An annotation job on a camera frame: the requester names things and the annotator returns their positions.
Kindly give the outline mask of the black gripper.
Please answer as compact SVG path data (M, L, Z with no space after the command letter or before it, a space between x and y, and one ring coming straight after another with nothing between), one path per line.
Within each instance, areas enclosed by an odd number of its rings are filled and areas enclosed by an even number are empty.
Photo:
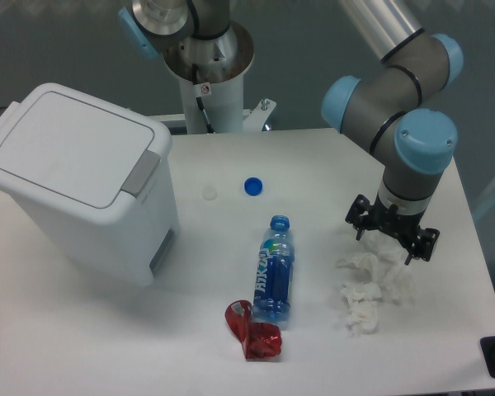
M431 260L436 242L440 236L438 229L420 228L424 212L417 214L400 214L396 205L389 208L376 200L370 201L359 194L347 212L345 221L356 231L356 240L360 241L365 231L379 230L398 242L408 252L404 264L408 266L411 260Z

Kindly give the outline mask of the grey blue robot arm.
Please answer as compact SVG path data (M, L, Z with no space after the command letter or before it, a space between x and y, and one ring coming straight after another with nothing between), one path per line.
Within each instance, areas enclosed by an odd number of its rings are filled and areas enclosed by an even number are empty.
M423 103L460 74L464 56L447 35L429 35L401 1L343 1L342 10L383 64L372 82L345 76L325 94L321 114L383 164L374 201L357 196L346 221L357 233L396 239L409 259L429 261L439 238L420 222L458 140L451 119ZM147 58L162 57L179 82L190 134L243 132L243 76L249 33L227 1L133 1L118 20Z

